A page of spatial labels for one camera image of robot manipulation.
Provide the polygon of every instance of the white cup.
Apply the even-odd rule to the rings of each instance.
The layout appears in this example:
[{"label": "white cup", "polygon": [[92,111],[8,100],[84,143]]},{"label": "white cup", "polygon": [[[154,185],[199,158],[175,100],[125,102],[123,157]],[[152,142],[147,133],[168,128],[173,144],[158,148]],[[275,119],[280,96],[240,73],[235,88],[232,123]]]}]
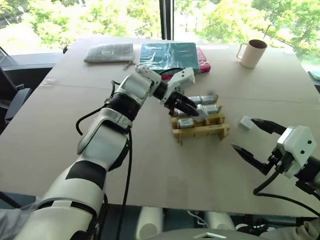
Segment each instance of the white cup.
[{"label": "white cup", "polygon": [[[239,56],[243,45],[246,45],[245,51],[243,53],[243,56]],[[242,66],[252,69],[259,62],[260,58],[267,49],[267,46],[268,45],[264,41],[258,39],[250,40],[249,43],[242,43],[240,45],[236,57],[241,60],[240,63]]]}]

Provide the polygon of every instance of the mug handle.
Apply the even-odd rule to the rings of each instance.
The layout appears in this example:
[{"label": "mug handle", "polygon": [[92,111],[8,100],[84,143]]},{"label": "mug handle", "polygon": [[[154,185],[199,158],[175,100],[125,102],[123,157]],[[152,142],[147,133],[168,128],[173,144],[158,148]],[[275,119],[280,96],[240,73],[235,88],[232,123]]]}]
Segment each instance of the mug handle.
[{"label": "mug handle", "polygon": [[248,45],[248,44],[247,44],[247,43],[241,43],[240,48],[239,48],[239,51],[238,51],[238,53],[236,54],[236,58],[237,58],[237,59],[240,59],[240,60],[242,59],[242,56],[239,56],[239,53],[240,53],[241,48],[242,48],[243,45]]}]

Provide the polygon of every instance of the wooden rack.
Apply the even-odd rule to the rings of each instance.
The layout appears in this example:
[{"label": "wooden rack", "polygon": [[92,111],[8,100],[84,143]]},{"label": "wooden rack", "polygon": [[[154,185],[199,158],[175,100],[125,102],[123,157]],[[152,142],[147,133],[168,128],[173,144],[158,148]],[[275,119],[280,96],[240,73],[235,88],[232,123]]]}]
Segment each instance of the wooden rack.
[{"label": "wooden rack", "polygon": [[190,117],[172,117],[171,125],[174,138],[177,142],[181,142],[182,138],[207,136],[211,134],[218,134],[220,139],[223,140],[229,134],[230,126],[225,123],[225,115],[223,113],[209,114],[208,118],[204,121],[194,121],[194,127],[191,128],[178,128],[177,121]]}]

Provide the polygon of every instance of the cable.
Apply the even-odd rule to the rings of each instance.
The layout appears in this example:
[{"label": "cable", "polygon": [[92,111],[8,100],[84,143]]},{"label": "cable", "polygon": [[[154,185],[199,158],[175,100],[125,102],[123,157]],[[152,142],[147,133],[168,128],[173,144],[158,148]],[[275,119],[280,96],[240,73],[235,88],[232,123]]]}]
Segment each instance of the cable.
[{"label": "cable", "polygon": [[124,212],[126,209],[130,176],[131,176],[131,166],[132,166],[132,134],[131,134],[131,130],[129,130],[129,144],[130,144],[130,146],[129,146],[129,166],[128,166],[128,173],[126,176],[126,183],[125,183],[123,202],[122,202],[122,206],[121,206],[120,218],[119,218],[118,228],[116,231],[116,237],[115,237],[116,240],[120,240],[122,221],[123,221]]},{"label": "cable", "polygon": [[[111,99],[111,98],[114,96],[115,91],[116,91],[116,85],[120,85],[119,82],[116,82],[116,81],[113,81],[113,80],[111,81],[111,84],[112,84],[112,91],[111,91],[111,94],[110,94],[109,99]],[[83,135],[83,133],[82,133],[82,131],[80,130],[80,127],[79,127],[80,123],[81,123],[83,120],[85,120],[86,118],[89,118],[89,117],[91,117],[92,115],[98,113],[98,112],[99,112],[102,108],[104,108],[104,107],[105,107],[105,105],[102,106],[102,107],[100,107],[100,108],[98,108],[98,109],[96,109],[96,110],[94,110],[94,111],[92,111],[92,112],[90,112],[90,113],[88,113],[87,115],[84,115],[83,117],[79,118],[78,121],[76,121],[76,123],[75,123],[75,129],[76,129],[76,131],[77,131],[81,136]]]},{"label": "cable", "polygon": [[111,84],[112,84],[112,91],[111,91],[111,94],[110,94],[110,99],[114,96],[114,94],[115,94],[115,91],[116,91],[116,84],[117,85],[120,85],[120,83],[119,82],[116,82],[116,81],[111,81]]},{"label": "cable", "polygon": [[82,131],[81,131],[80,128],[79,128],[79,124],[80,124],[83,120],[85,120],[86,118],[88,118],[88,117],[90,117],[90,116],[92,116],[92,115],[100,112],[100,110],[101,110],[102,108],[104,108],[104,107],[105,107],[105,106],[99,107],[98,109],[96,109],[96,110],[88,113],[87,115],[84,115],[83,117],[80,117],[80,118],[78,119],[78,121],[76,121],[76,123],[75,123],[75,129],[76,129],[76,131],[77,131],[80,135],[83,135]]},{"label": "cable", "polygon": [[198,219],[199,221],[203,222],[207,229],[210,228],[209,225],[208,225],[208,223],[207,223],[204,219],[202,219],[201,217],[199,217],[198,215],[195,215],[195,214],[193,214],[192,212],[190,212],[190,211],[188,211],[188,210],[187,210],[187,213],[188,213],[189,215],[191,215],[192,217]]},{"label": "cable", "polygon": [[303,204],[302,202],[299,202],[299,201],[296,201],[296,200],[293,200],[289,197],[285,197],[285,196],[281,196],[281,195],[276,195],[276,194],[269,194],[269,193],[264,193],[264,192],[260,192],[262,191],[263,189],[265,189],[270,183],[272,183],[276,178],[277,176],[279,175],[280,173],[278,171],[275,171],[266,181],[264,181],[260,186],[258,186],[257,188],[255,188],[253,190],[253,194],[255,196],[258,196],[258,197],[269,197],[269,198],[275,198],[275,199],[282,199],[282,200],[286,200],[286,201],[289,201],[291,203],[294,203],[294,204],[297,204],[307,210],[309,210],[310,212],[312,212],[313,214],[317,215],[318,217],[320,217],[320,213],[315,211],[314,209],[312,209],[311,207]]},{"label": "cable", "polygon": [[167,73],[167,72],[174,71],[174,70],[180,70],[180,71],[181,71],[181,70],[183,70],[183,68],[181,68],[181,67],[173,67],[173,68],[170,68],[170,69],[161,71],[161,72],[159,73],[159,75],[162,75],[162,74],[165,74],[165,73]]}]

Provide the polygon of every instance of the beige table surface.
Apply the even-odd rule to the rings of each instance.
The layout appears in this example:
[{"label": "beige table surface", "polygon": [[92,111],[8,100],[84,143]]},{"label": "beige table surface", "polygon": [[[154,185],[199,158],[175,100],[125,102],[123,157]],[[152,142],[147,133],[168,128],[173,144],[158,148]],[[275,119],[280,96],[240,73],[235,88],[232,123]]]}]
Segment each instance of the beige table surface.
[{"label": "beige table surface", "polygon": [[[87,65],[90,45],[147,40],[91,38],[78,40],[34,91],[0,136],[0,190],[41,196],[57,175],[77,157],[76,120],[99,107],[110,94],[110,81],[131,72],[123,64]],[[235,142],[265,161],[277,135],[254,127],[240,128],[245,115],[284,126],[309,126],[320,143],[319,95],[294,55],[268,49],[256,69],[235,60],[237,46],[202,47],[212,70],[196,77],[189,96],[215,92],[230,135],[188,138],[182,146],[171,132],[168,110],[148,99],[133,123],[133,165],[127,203],[138,206],[210,210],[230,213],[312,216],[292,203],[256,197],[252,190],[266,179],[232,149]],[[92,118],[81,124],[85,130]],[[320,156],[320,147],[314,151]],[[109,202],[119,204],[125,188],[128,159],[108,173]],[[282,194],[320,211],[319,203],[280,176],[265,191]]]}]

